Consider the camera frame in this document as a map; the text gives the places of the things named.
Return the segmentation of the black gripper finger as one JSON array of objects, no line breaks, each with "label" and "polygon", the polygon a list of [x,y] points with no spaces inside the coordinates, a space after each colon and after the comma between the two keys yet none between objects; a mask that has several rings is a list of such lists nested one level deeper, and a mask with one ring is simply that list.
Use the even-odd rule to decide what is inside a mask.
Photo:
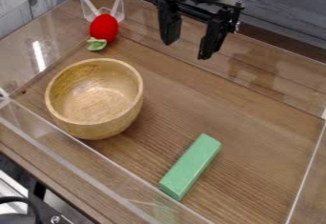
[{"label": "black gripper finger", "polygon": [[158,19],[161,39],[170,46],[180,39],[182,24],[182,18],[174,3],[166,0],[158,1]]},{"label": "black gripper finger", "polygon": [[212,19],[208,22],[206,34],[202,38],[198,58],[206,60],[221,50],[229,33],[229,24],[220,20]]}]

